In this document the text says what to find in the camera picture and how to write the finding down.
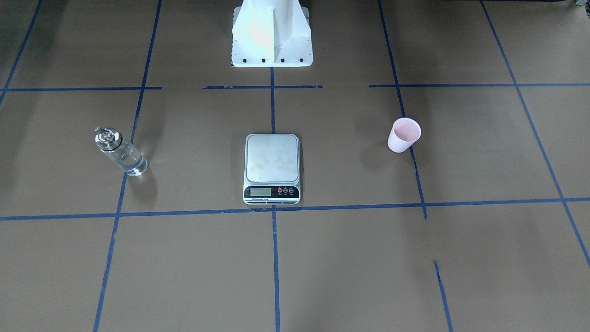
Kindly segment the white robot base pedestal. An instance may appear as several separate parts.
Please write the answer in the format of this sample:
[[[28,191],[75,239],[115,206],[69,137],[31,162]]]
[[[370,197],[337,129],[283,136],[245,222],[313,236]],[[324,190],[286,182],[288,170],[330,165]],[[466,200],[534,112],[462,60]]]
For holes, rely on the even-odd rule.
[[[233,10],[230,63],[238,68],[311,66],[309,16],[299,0],[243,0]]]

